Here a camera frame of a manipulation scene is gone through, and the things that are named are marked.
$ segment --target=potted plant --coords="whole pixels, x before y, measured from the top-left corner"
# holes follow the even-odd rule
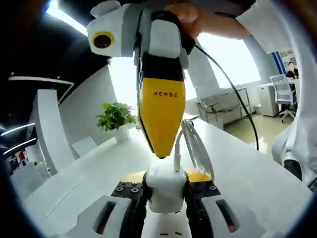
[[[122,141],[129,137],[128,128],[126,125],[131,123],[137,123],[137,117],[131,115],[130,109],[132,106],[128,106],[123,103],[103,103],[104,113],[97,115],[97,127],[105,131],[117,130],[116,140]]]

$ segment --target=floor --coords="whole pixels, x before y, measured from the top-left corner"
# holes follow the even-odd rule
[[[284,123],[282,123],[279,116],[270,118],[257,114],[253,115],[252,119],[258,132],[259,150],[262,153],[272,156],[271,149],[275,137],[279,135],[293,121],[293,119],[291,117],[286,117]],[[243,119],[232,125],[226,126],[224,130],[255,147],[254,132],[248,119]]]

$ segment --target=ceiling light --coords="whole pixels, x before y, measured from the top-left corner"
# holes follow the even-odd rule
[[[28,127],[28,126],[31,126],[31,125],[35,125],[35,122],[27,124],[27,125],[19,126],[17,128],[11,129],[11,130],[8,130],[8,131],[2,133],[1,136],[7,135],[7,134],[9,134],[9,133],[11,133],[11,132],[13,132],[15,130],[19,130],[19,129],[22,129],[22,128],[25,128],[25,127]]]
[[[11,148],[11,149],[5,151],[5,152],[3,153],[3,155],[5,155],[6,153],[9,153],[11,150],[14,150],[14,149],[18,148],[18,147],[21,146],[21,145],[25,145],[25,144],[27,144],[27,143],[33,141],[33,140],[36,140],[36,139],[37,139],[37,138],[34,138],[34,139],[32,139],[32,140],[28,140],[28,141],[23,142],[22,144],[19,144],[19,145],[17,145],[17,146],[14,146],[13,148]]]
[[[83,25],[81,25],[78,21],[67,15],[65,12],[62,10],[58,9],[58,3],[56,0],[52,0],[50,2],[49,8],[46,10],[46,13],[49,15],[52,15],[59,20],[67,23],[71,27],[75,28],[77,31],[80,33],[84,34],[85,36],[88,36],[87,29]]]

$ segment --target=gray gripper base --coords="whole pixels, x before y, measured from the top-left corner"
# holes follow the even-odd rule
[[[128,198],[102,196],[78,215],[76,226],[67,235],[70,238],[119,238],[123,217],[130,202],[131,199]],[[114,208],[103,234],[100,235],[95,229],[107,203],[114,205]]]
[[[225,202],[228,213],[237,225],[233,233],[229,231],[228,225],[221,213],[217,202]],[[257,221],[255,214],[246,206],[234,202],[223,195],[204,197],[202,203],[205,206],[210,219],[214,238],[280,238],[281,234],[266,231]]]

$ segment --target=green leaves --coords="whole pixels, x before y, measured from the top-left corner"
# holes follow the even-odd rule
[[[124,124],[137,123],[137,117],[131,115],[132,106],[124,103],[103,103],[104,113],[97,115],[97,127],[101,130],[118,129]]]

